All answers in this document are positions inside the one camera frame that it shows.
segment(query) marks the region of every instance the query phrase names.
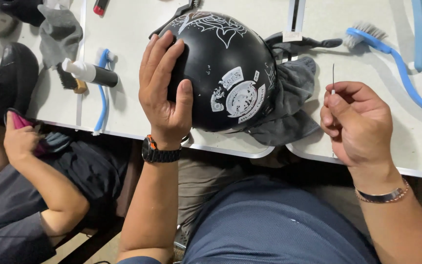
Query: red lighter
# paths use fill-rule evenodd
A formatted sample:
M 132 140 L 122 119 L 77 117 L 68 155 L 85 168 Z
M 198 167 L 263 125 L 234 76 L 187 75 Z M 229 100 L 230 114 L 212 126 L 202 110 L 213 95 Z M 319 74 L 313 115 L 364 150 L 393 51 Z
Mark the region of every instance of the red lighter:
M 94 5 L 94 13 L 97 15 L 104 15 L 108 0 L 97 0 Z

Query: cleaning bottle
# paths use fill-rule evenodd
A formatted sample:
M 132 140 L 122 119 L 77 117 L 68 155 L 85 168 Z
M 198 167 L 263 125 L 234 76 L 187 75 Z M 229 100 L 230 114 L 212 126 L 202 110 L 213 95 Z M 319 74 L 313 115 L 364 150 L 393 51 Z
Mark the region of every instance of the cleaning bottle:
M 90 63 L 72 62 L 66 58 L 62 63 L 62 68 L 64 71 L 70 72 L 76 79 L 101 86 L 115 87 L 119 81 L 118 74 L 114 71 Z

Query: khaki pants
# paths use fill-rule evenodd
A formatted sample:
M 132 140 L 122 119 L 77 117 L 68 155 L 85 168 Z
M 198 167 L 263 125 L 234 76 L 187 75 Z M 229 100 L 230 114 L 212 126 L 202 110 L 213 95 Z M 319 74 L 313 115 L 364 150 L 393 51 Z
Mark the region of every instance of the khaki pants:
M 249 160 L 185 148 L 179 160 L 179 212 L 177 224 L 189 235 L 203 205 L 224 187 L 249 175 Z M 326 201 L 369 237 L 359 202 L 351 187 L 311 186 L 305 190 Z

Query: blue shirt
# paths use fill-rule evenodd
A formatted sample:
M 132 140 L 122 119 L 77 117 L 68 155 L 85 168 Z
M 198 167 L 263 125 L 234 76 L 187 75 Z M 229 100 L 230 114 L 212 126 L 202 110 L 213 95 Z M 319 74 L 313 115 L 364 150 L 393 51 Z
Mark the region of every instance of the blue shirt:
M 158 264 L 130 258 L 121 264 Z M 195 222 L 185 264 L 378 264 L 372 246 L 311 194 L 267 177 L 226 187 Z

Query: black helmet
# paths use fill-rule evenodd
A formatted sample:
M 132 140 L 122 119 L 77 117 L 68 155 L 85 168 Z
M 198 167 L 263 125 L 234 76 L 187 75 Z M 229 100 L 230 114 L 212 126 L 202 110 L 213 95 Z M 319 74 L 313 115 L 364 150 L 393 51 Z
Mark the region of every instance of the black helmet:
M 183 79 L 193 84 L 194 128 L 218 132 L 241 130 L 273 110 L 276 62 L 263 39 L 228 15 L 195 12 L 170 22 L 185 42 L 168 87 L 175 101 Z

